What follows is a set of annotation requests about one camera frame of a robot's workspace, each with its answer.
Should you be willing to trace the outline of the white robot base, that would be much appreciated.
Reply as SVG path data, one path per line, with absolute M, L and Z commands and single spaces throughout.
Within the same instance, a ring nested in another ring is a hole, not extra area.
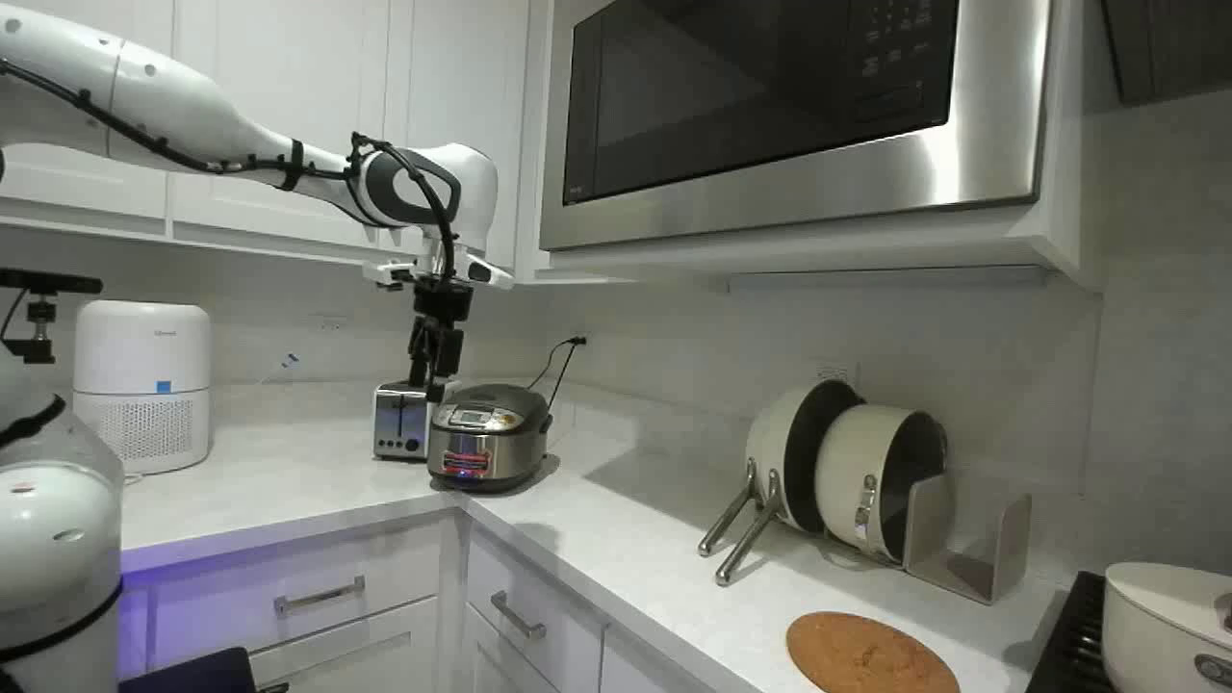
M 0 403 L 5 693 L 118 693 L 125 463 L 63 397 Z

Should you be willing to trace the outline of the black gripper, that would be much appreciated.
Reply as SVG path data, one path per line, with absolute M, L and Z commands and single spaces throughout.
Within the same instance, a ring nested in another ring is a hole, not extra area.
M 469 314 L 475 290 L 467 280 L 421 279 L 417 280 L 417 329 L 410 344 L 410 386 L 426 382 L 426 397 L 438 399 L 458 374 L 462 325 Z

